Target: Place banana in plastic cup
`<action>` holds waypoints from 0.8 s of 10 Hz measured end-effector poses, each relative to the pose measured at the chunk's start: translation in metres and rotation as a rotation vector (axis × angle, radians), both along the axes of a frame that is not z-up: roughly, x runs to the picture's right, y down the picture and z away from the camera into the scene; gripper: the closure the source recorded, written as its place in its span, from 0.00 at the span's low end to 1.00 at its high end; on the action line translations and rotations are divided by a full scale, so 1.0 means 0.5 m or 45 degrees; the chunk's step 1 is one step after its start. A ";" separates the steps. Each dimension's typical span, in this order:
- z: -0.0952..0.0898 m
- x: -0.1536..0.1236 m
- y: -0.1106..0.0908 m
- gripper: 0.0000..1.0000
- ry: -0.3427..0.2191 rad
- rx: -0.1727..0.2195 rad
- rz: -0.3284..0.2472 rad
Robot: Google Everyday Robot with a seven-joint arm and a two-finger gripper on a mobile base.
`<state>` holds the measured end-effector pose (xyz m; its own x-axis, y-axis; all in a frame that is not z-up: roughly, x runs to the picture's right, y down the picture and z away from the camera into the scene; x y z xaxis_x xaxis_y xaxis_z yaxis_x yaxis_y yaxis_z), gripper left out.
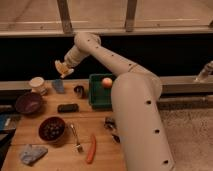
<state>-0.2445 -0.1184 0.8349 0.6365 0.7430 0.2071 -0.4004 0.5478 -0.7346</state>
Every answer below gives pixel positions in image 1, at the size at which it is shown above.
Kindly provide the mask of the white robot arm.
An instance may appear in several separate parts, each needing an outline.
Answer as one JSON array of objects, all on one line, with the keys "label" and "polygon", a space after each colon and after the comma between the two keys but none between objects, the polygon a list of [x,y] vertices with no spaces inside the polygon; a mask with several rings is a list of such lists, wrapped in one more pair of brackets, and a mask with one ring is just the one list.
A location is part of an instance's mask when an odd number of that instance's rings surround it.
[{"label": "white robot arm", "polygon": [[56,68],[66,77],[88,56],[93,56],[116,76],[111,103],[127,171],[176,171],[157,108],[162,93],[160,78],[104,48],[100,37],[91,33],[77,33],[73,47]]}]

